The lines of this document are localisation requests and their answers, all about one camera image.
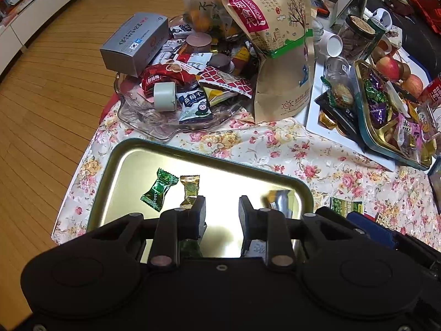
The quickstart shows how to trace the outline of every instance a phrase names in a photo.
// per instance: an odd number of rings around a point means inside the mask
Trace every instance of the red label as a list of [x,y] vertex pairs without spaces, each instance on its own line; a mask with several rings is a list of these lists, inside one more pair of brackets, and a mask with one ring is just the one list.
[[265,16],[253,0],[228,0],[248,32],[258,32],[268,29]]

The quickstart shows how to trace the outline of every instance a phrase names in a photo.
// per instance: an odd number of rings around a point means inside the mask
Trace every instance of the metal bolt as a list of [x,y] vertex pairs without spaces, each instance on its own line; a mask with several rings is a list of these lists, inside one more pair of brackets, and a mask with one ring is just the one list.
[[162,266],[162,267],[170,265],[171,262],[172,262],[171,257],[167,255],[156,255],[150,260],[150,263],[152,265]]
[[277,255],[272,257],[271,262],[277,266],[290,266],[294,259],[288,255]]

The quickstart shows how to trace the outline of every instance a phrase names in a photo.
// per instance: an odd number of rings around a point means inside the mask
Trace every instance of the white cabinet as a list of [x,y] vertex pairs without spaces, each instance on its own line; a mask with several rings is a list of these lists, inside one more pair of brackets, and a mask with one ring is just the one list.
[[0,35],[0,74],[20,50],[21,46],[22,44],[14,31],[8,26]]
[[25,44],[54,13],[69,1],[70,0],[34,0],[12,21],[10,26],[20,42]]

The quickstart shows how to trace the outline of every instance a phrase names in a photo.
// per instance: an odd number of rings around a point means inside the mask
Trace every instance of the wooden floor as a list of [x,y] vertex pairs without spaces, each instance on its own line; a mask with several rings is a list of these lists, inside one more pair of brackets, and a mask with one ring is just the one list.
[[75,0],[0,82],[0,324],[30,310],[20,274],[51,248],[50,233],[92,138],[115,73],[100,46],[134,12],[175,16],[181,0]]

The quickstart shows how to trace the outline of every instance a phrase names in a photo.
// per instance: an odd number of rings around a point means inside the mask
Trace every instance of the red apple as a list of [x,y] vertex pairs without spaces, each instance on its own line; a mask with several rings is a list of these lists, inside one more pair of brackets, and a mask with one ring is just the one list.
[[381,58],[375,65],[377,70],[392,81],[400,78],[400,68],[398,63],[392,57],[386,56]]
[[423,82],[420,80],[420,77],[414,74],[411,74],[409,78],[401,84],[401,87],[415,98],[418,98],[421,93],[423,93]]

